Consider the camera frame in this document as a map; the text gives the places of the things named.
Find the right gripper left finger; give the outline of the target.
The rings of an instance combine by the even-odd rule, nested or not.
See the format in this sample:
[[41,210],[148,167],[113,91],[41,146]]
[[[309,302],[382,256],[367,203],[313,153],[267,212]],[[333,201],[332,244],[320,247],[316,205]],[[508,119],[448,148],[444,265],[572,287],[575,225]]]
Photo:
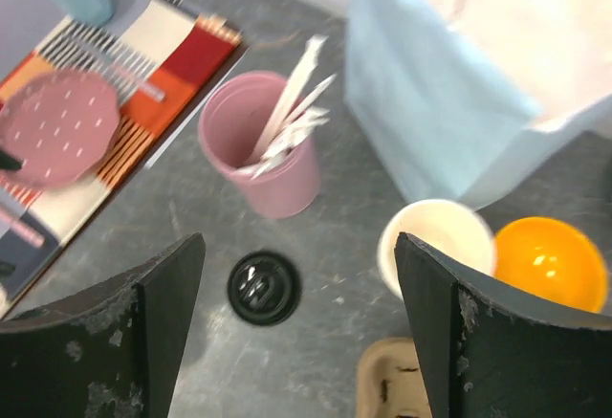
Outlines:
[[1,323],[4,417],[165,417],[206,256],[200,233]]

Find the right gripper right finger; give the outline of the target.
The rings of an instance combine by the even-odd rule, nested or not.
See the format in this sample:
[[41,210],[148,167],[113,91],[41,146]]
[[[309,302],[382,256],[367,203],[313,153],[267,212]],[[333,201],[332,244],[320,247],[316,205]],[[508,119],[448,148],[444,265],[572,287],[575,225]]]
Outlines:
[[411,234],[394,254],[433,416],[610,416],[610,317],[515,289]]

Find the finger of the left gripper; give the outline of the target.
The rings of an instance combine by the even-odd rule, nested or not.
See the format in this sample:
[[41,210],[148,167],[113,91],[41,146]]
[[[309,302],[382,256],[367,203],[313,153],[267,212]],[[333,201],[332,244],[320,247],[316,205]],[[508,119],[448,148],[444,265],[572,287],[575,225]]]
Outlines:
[[10,153],[0,150],[0,169],[4,171],[14,172],[19,171],[22,168],[22,162]]

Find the light blue paper bag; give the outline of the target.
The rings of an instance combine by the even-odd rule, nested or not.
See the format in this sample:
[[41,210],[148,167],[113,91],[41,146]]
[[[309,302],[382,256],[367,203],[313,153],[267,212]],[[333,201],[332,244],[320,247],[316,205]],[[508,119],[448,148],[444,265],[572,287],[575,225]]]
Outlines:
[[611,116],[611,0],[350,0],[346,98],[409,202],[507,195]]

